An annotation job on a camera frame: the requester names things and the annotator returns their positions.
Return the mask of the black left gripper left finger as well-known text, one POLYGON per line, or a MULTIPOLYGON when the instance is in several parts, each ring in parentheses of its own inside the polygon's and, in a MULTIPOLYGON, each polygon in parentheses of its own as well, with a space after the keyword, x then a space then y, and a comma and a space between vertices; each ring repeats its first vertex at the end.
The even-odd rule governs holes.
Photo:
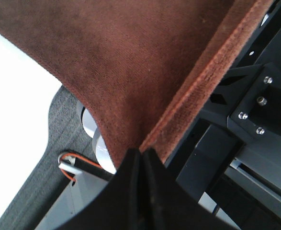
POLYGON ((129 149, 116 174, 98 196, 58 230, 141 230, 138 213, 140 152, 129 149))

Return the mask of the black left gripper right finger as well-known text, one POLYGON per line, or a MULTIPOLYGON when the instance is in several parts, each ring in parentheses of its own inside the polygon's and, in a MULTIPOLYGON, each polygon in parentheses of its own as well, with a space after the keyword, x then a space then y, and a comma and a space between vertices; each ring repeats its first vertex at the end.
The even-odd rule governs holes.
POLYGON ((189 196, 167 171, 154 149, 142 154, 155 230, 233 230, 189 196))

